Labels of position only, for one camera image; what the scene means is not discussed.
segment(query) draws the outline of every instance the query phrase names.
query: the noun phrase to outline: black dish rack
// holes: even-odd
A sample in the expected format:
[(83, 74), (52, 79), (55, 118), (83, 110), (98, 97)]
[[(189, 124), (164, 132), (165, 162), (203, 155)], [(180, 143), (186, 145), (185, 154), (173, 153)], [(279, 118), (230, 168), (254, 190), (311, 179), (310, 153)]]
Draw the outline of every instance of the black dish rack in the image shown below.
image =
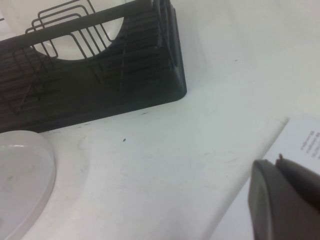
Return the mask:
[[(176, 11), (170, 0), (134, 0), (99, 12), (87, 0), (92, 14), (66, 15), (66, 20), (76, 19), (52, 26), (47, 25), (61, 17), (43, 21), (66, 11), (62, 6), (85, 8), (68, 7), (78, 1), (41, 11), (26, 34), (0, 42), (0, 132), (44, 132), (177, 101), (187, 93)], [(107, 35), (102, 24), (122, 17), (118, 36), (106, 47), (99, 32)], [(58, 59), (52, 41), (64, 36), (74, 39), (84, 60)], [(48, 53), (47, 41), (54, 55)], [(35, 45), (41, 45), (46, 55)]]

